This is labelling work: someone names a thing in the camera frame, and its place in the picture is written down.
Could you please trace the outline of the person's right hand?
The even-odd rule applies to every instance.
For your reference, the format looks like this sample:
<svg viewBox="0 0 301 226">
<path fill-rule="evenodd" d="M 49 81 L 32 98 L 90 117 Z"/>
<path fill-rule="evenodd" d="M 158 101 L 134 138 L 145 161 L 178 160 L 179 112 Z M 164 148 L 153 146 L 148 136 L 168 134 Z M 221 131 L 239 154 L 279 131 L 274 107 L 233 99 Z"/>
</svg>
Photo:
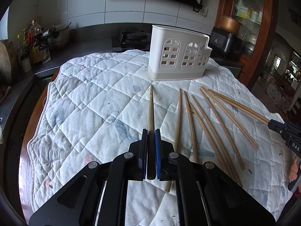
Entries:
<svg viewBox="0 0 301 226">
<path fill-rule="evenodd" d="M 292 164 L 292 166 L 290 168 L 290 172 L 289 172 L 289 181 L 290 182 L 293 182 L 293 181 L 295 181 L 297 179 L 298 168 L 299 168 L 298 167 L 298 156 L 295 156 L 293 164 Z M 298 185 L 298 188 L 293 193 L 293 195 L 296 198 L 300 197 L 300 187 L 301 187 L 301 184 Z"/>
</svg>

